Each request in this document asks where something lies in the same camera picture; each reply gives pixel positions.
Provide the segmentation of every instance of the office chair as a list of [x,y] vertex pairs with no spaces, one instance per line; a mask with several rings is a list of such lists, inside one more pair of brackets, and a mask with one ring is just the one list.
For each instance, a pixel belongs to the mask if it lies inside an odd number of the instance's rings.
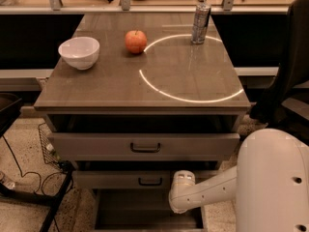
[[[7,139],[4,137],[4,133],[19,117],[22,105],[23,105],[22,99],[19,98],[18,96],[10,93],[0,93],[0,138],[3,137],[5,143],[7,144],[11,152],[13,151]],[[51,222],[54,219],[58,211],[58,208],[63,200],[63,197],[67,193],[67,189],[71,182],[72,171],[73,168],[70,165],[68,167],[68,171],[66,172],[66,178],[63,184],[61,185],[58,193],[56,193],[54,196],[30,193],[25,191],[16,191],[13,189],[8,189],[3,184],[0,183],[0,201],[3,199],[4,201],[10,200],[12,202],[16,201],[17,203],[25,202],[49,207],[50,208],[49,212],[44,222],[42,223],[42,228],[40,230],[41,232],[48,231]]]
[[309,143],[309,0],[295,0],[287,15],[287,35],[278,74],[250,111],[250,118]]

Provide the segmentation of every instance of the red apple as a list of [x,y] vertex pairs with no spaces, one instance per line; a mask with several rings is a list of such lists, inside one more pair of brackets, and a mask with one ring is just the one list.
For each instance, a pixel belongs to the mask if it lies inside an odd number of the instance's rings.
[[143,52],[147,45],[147,37],[144,32],[140,30],[132,30],[126,33],[125,37],[126,49],[133,53],[139,54]]

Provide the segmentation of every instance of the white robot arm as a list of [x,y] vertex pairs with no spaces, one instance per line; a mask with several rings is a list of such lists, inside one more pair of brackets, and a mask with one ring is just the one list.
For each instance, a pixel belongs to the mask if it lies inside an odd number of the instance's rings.
[[175,213],[236,198],[237,232],[309,231],[309,147],[272,129],[241,144],[238,165],[195,185],[178,171],[169,193]]

